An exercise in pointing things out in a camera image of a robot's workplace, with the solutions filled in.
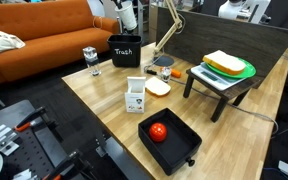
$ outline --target desk lamp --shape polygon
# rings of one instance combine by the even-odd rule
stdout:
[[[164,47],[165,43],[170,39],[170,37],[175,33],[176,30],[182,28],[182,21],[178,17],[176,8],[172,0],[166,0],[168,9],[173,17],[174,24],[172,27],[167,31],[164,37],[160,40],[160,42],[154,48],[154,59],[153,64],[158,66],[170,66],[174,63],[174,60],[167,56],[158,56],[160,50]]]

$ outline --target green plate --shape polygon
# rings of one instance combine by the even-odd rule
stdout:
[[[207,64],[207,66],[211,70],[215,71],[216,73],[221,74],[221,75],[226,76],[226,77],[230,77],[230,78],[249,78],[249,77],[254,76],[255,73],[256,73],[255,67],[252,64],[250,64],[249,62],[245,61],[244,59],[241,59],[241,58],[238,58],[238,59],[243,61],[245,63],[245,65],[246,65],[246,67],[245,67],[243,72],[241,72],[240,74],[237,74],[237,75],[227,74],[227,73],[225,73],[223,71],[220,71],[217,68],[209,65],[208,63],[205,63],[205,64]]]

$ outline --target orange couch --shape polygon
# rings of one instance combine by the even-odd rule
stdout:
[[[0,31],[26,43],[0,53],[0,84],[83,59],[82,49],[109,50],[107,39],[119,33],[114,19],[92,15],[87,0],[0,4]]]

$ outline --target red apple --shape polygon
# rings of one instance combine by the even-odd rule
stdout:
[[[154,123],[150,127],[149,135],[154,142],[162,142],[166,138],[167,129],[162,123]]]

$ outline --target small white box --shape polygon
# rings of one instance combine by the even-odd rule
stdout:
[[[146,77],[127,77],[128,89],[125,93],[126,111],[144,113]]]

